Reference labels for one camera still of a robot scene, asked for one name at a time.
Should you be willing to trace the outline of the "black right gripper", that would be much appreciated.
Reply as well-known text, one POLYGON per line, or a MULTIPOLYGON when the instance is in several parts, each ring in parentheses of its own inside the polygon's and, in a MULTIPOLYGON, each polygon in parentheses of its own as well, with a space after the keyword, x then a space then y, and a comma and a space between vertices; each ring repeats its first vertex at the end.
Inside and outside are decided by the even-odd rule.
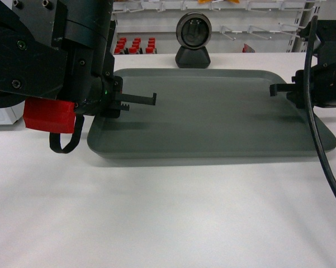
MULTIPOLYGON (((304 72, 299 70, 292 78, 293 84, 272 84, 269 86, 271 97, 278 92, 288 92, 286 97, 298 109, 305 108, 304 72)), ((336 108, 336 66, 311 68, 310 79, 311 104, 321 108, 336 108)))

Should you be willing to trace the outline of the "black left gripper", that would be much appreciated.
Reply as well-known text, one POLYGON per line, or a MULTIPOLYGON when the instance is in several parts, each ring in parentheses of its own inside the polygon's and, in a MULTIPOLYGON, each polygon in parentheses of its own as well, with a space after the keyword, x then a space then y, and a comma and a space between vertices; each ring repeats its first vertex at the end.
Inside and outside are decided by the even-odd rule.
POLYGON ((103 118, 119 118, 121 111, 129 111, 128 104, 122 102, 137 103, 154 106, 157 94, 152 97, 122 93, 123 79, 120 76, 102 77, 102 94, 98 105, 97 116, 103 118))

